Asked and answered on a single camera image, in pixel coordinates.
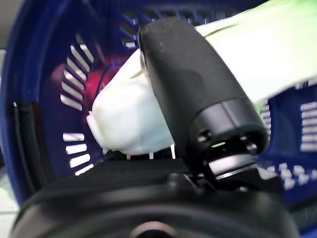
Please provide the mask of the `right five-finger robot hand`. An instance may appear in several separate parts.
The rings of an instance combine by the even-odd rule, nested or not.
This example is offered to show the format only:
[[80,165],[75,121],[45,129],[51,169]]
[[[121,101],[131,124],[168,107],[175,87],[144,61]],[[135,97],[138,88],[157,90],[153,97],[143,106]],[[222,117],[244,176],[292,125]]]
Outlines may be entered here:
[[44,188],[13,238],[297,238],[253,104],[215,49],[169,17],[139,33],[141,63],[180,160],[108,162]]

